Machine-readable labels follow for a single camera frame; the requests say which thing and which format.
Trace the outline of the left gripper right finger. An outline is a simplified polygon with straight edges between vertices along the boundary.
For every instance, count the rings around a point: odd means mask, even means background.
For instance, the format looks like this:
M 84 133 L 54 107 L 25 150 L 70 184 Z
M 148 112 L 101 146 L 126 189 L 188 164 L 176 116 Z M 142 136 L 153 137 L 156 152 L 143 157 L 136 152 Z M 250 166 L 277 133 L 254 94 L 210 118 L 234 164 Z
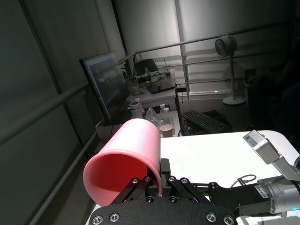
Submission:
M 186 177 L 177 179 L 171 175 L 169 159 L 163 158 L 160 161 L 160 173 L 162 179 L 162 196 L 174 199 L 187 199 L 198 203 L 211 204 L 208 189 L 195 188 Z

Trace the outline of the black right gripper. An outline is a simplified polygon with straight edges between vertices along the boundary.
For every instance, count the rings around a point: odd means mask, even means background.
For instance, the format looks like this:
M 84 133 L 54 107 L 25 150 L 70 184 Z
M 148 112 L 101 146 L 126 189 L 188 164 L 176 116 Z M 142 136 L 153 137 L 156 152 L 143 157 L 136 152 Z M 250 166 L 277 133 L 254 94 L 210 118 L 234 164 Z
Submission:
M 197 189 L 208 189 L 210 201 L 234 215 L 271 215 L 270 198 L 257 183 L 231 188 L 221 187 L 215 182 L 192 185 Z

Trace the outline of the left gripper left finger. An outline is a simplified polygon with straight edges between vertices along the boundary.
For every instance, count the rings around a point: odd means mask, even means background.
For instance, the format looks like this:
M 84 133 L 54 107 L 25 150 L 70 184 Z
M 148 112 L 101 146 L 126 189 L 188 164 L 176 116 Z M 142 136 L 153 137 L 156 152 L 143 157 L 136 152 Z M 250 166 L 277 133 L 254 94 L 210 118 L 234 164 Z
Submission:
M 157 195 L 157 181 L 149 176 L 143 179 L 132 178 L 112 201 L 112 205 Z

